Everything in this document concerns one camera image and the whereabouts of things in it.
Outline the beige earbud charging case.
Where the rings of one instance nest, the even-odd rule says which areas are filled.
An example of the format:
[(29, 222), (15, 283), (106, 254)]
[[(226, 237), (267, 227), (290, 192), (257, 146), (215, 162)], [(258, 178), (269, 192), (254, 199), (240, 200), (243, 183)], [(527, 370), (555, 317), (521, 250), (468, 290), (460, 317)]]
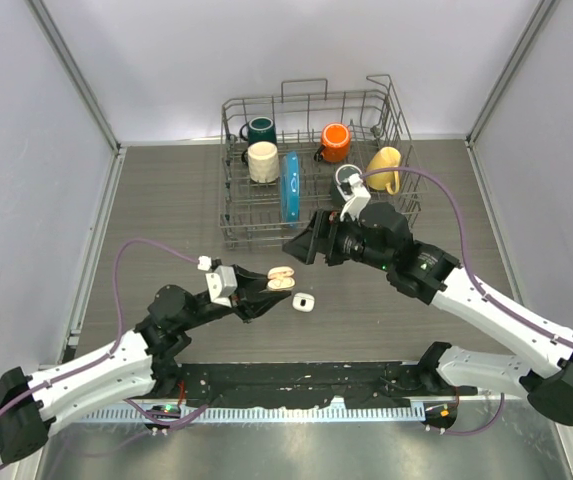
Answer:
[(271, 268), (267, 279), (267, 288), (270, 291), (290, 290), (295, 286), (294, 269), (288, 266)]

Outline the white earbud charging case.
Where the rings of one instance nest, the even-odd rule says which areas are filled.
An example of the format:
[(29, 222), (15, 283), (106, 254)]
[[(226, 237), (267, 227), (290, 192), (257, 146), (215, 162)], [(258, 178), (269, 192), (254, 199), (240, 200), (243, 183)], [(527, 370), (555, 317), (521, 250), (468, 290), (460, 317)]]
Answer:
[(310, 313), (315, 307), (315, 297), (308, 293), (298, 292), (292, 298), (292, 307), (302, 313)]

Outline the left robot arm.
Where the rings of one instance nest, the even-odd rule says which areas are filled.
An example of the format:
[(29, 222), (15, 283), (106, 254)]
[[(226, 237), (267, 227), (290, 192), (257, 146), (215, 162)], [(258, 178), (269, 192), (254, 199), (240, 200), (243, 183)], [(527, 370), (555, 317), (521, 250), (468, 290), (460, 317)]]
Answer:
[(32, 374), (15, 367), (0, 376), (0, 460), (8, 466), (32, 455), (73, 421), (112, 402), (153, 394), (171, 397), (179, 385), (176, 356), (188, 331), (228, 315), (248, 323), (287, 299), (295, 285), (290, 267), (266, 274), (219, 265), (193, 294), (162, 287), (145, 318), (120, 329), (112, 343)]

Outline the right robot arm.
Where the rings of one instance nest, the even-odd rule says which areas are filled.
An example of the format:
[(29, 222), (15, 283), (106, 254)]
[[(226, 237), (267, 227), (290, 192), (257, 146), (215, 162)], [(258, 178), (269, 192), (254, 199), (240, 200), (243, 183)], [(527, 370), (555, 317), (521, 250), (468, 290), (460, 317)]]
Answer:
[(417, 371), (426, 393), (438, 395), (451, 385), (505, 393), (573, 426), (573, 330), (481, 282), (455, 256), (414, 239), (392, 205), (370, 204), (356, 220), (319, 210), (282, 249), (304, 264), (323, 255), (329, 266), (352, 260), (381, 270), (399, 293), (465, 320), (509, 349), (496, 355), (434, 343)]

